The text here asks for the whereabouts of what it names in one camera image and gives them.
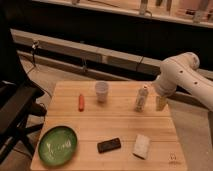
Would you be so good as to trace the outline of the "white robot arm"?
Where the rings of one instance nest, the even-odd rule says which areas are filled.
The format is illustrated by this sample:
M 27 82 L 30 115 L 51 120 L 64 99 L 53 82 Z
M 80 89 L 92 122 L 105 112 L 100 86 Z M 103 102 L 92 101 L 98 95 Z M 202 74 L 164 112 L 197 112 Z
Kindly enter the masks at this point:
M 160 74 L 153 82 L 156 93 L 169 97 L 177 87 L 181 87 L 213 112 L 213 81 L 197 72 L 199 65 L 198 56 L 192 52 L 164 59 L 160 64 Z

